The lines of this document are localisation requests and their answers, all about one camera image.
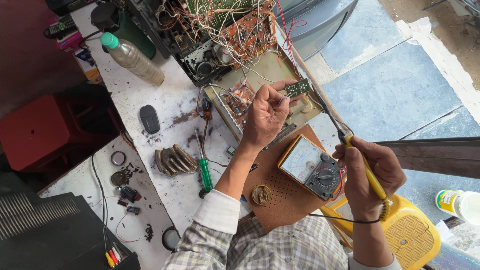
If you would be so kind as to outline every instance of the green bottle cap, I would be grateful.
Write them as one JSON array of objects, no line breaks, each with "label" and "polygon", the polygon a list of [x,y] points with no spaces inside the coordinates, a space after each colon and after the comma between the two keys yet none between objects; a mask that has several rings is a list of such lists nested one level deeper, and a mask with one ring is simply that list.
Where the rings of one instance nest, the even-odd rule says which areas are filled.
[{"label": "green bottle cap", "polygon": [[100,43],[107,49],[114,49],[119,44],[119,39],[112,33],[103,33],[100,37]]}]

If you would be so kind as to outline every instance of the dirty plastic bottle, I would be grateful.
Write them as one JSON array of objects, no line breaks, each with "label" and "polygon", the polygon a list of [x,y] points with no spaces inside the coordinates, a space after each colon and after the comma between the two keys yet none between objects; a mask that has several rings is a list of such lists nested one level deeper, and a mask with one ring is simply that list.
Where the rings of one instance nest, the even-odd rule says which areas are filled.
[{"label": "dirty plastic bottle", "polygon": [[165,79],[163,71],[143,55],[134,44],[125,39],[118,39],[111,33],[103,33],[100,43],[108,49],[113,60],[120,66],[153,86],[162,84]]}]

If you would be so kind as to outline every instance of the yellow stool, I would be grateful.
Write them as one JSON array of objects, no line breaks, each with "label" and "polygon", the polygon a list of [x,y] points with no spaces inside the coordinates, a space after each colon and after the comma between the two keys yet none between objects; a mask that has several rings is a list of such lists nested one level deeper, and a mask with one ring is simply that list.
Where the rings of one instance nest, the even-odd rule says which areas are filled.
[{"label": "yellow stool", "polygon": [[[347,202],[343,196],[330,206],[320,210],[324,215],[343,218],[336,210]],[[393,194],[390,215],[386,221],[381,221],[390,250],[395,254],[402,270],[418,270],[434,258],[440,251],[440,235],[432,222],[420,209],[405,198]],[[343,238],[343,245],[353,248],[342,234],[352,238],[353,223],[348,221],[328,219]]]}]

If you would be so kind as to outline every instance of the hand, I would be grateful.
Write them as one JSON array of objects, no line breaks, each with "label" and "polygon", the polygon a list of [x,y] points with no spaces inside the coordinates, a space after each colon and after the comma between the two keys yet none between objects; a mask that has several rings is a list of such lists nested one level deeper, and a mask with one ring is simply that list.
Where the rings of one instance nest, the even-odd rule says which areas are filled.
[{"label": "hand", "polygon": [[285,80],[260,87],[248,107],[247,124],[241,145],[258,153],[275,139],[288,116],[289,107],[298,105],[300,99],[305,97],[305,94],[301,94],[294,98],[284,98],[279,104],[282,94],[278,91],[295,82],[297,81]]},{"label": "hand", "polygon": [[345,148],[339,144],[335,146],[336,151],[332,156],[338,159],[339,167],[347,166],[345,196],[353,218],[356,221],[373,221],[378,219],[382,201],[368,182],[360,151],[388,197],[393,195],[407,178],[390,148],[366,142],[357,136],[353,136],[351,141],[355,147]]}]

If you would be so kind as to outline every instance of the gray floor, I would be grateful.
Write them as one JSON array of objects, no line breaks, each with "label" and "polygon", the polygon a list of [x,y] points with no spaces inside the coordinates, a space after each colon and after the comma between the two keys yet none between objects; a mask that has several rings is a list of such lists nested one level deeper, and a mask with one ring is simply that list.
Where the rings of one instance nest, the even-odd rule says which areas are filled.
[{"label": "gray floor", "polygon": [[[322,88],[344,121],[369,141],[480,136],[480,126],[427,53],[405,40],[377,0],[360,0],[346,25],[320,51],[333,73]],[[314,67],[313,61],[307,65]],[[405,174],[408,180],[397,193],[434,224],[450,217],[434,204],[438,191],[480,192],[478,179]]]}]

